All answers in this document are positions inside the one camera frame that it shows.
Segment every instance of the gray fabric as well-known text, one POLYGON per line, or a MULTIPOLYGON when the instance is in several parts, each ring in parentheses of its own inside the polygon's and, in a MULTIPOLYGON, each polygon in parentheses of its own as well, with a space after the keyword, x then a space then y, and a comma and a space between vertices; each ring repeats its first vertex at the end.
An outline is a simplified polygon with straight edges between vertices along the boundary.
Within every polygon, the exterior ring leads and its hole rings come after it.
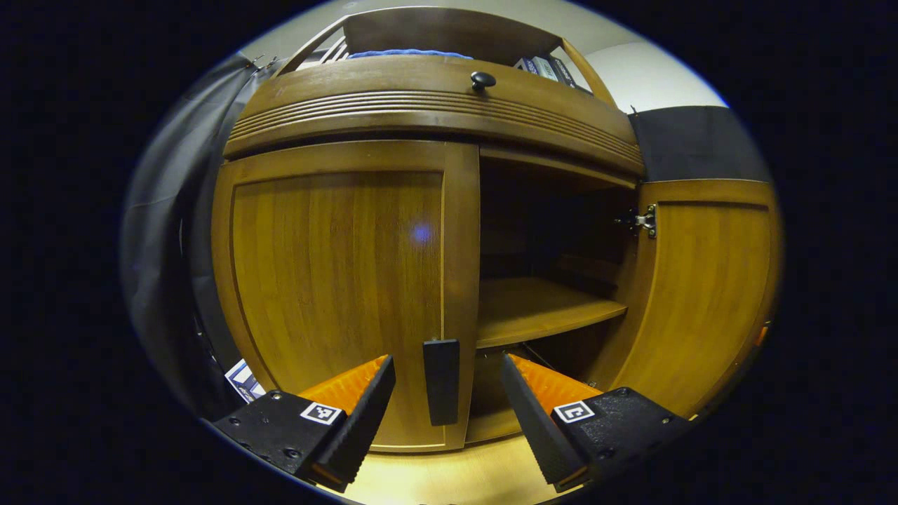
POLYGON ((134 171, 119 244, 119 275, 137 337, 178 400, 212 419, 241 403, 234 402, 235 392, 195 325, 192 286, 208 297, 209 281, 200 276, 191 283, 182 247, 189 246, 189 235, 181 227, 183 221, 189 231, 200 183, 221 163, 237 115, 275 71, 256 72, 249 64, 242 54, 226 58, 160 121, 134 171))
POLYGON ((727 107, 688 106, 630 114, 646 182, 748 179, 773 182, 748 131, 727 107))

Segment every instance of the blue cloth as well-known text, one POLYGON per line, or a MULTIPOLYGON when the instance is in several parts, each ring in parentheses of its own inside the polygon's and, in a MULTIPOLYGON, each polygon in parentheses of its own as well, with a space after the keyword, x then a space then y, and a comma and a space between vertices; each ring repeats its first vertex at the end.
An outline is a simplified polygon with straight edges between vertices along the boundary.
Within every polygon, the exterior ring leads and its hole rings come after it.
POLYGON ((421 54, 421 55, 430 55, 430 56, 447 56, 450 58, 464 58, 464 59, 474 59, 470 56, 460 55, 458 53, 445 53, 443 51, 422 51, 420 49, 387 49, 385 51, 365 51, 361 53, 354 53, 349 55, 347 59, 353 58, 366 58, 369 56, 385 56, 385 55, 393 55, 393 54, 421 54))

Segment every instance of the wooden drawer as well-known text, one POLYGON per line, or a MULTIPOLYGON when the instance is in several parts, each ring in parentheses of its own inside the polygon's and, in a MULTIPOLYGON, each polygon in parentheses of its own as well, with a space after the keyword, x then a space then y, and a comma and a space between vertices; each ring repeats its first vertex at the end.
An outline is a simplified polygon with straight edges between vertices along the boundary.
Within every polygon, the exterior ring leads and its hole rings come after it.
POLYGON ((364 132, 464 134, 594 160, 628 175, 644 167, 627 115, 522 70, 438 56, 348 59, 267 81, 234 125, 224 156, 364 132), (471 89, 471 73, 497 84, 471 89))

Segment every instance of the door hinge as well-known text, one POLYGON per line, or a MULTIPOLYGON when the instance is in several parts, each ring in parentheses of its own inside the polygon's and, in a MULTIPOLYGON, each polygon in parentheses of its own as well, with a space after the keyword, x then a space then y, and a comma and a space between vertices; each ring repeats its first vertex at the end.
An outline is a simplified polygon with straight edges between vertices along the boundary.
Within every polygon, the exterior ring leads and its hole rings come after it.
POLYGON ((640 229, 648 230, 648 238, 658 237, 658 230, 655 226, 655 205, 649 205, 646 214, 641 216, 635 208, 631 208, 629 213, 624 217, 614 219, 618 225, 628 227, 633 236, 639 235, 640 229))

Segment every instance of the black knob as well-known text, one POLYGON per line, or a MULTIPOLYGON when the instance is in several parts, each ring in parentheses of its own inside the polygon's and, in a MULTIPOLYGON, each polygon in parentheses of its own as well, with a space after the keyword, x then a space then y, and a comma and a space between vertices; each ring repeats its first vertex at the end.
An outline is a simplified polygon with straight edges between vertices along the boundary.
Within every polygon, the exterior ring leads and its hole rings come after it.
POLYGON ((486 72, 474 72, 471 74, 471 87, 475 90, 482 90, 483 88, 489 88, 490 86, 496 85, 496 77, 493 77, 486 72))

